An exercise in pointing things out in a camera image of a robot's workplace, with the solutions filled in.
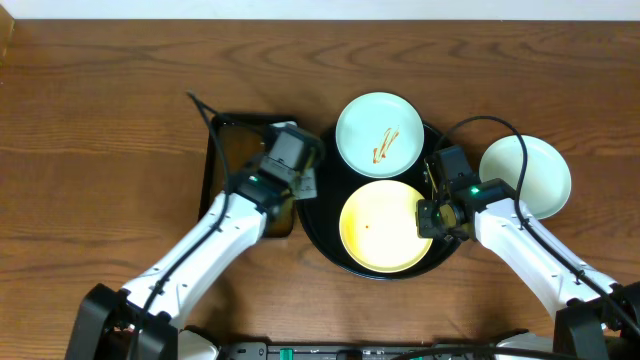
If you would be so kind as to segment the light blue plate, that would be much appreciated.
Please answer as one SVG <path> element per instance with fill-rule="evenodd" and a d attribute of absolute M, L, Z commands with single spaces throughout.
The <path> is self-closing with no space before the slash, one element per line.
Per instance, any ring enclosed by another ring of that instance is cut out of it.
<path fill-rule="evenodd" d="M 527 150 L 527 167 L 521 200 L 538 220 L 559 212 L 571 193 L 571 174 L 561 154 L 547 142 L 523 135 Z M 515 135 L 494 142 L 483 154 L 479 176 L 483 182 L 501 179 L 513 189 L 523 163 L 521 144 Z"/>
<path fill-rule="evenodd" d="M 423 122 L 404 98 L 372 92 L 352 100 L 336 124 L 335 140 L 344 162 L 370 178 L 404 173 L 425 143 Z"/>

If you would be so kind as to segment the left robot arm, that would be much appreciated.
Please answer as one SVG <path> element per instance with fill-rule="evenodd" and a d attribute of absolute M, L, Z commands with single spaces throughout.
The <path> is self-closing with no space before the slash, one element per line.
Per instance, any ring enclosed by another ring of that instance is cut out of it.
<path fill-rule="evenodd" d="M 185 327 L 224 270 L 263 236 L 282 205 L 314 197 L 317 160 L 264 155 L 234 175 L 164 257 L 119 290 L 96 285 L 80 304 L 68 359 L 216 359 L 211 340 Z"/>

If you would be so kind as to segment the yellow plate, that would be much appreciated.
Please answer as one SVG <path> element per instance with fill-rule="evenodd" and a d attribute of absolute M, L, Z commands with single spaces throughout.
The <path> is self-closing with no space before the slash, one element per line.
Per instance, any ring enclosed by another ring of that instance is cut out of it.
<path fill-rule="evenodd" d="M 412 186 L 380 180 L 358 188 L 339 218 L 343 247 L 355 262 L 378 273 L 399 273 L 421 261 L 433 240 L 418 234 L 417 202 Z"/>

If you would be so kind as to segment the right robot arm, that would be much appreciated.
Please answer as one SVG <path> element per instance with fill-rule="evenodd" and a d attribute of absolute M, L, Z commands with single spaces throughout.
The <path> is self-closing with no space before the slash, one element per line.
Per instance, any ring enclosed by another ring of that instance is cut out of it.
<path fill-rule="evenodd" d="M 639 356 L 639 286 L 622 286 L 581 260 L 504 181 L 441 189 L 416 204 L 421 237 L 473 239 L 503 260 L 554 322 L 552 350 L 579 359 Z"/>

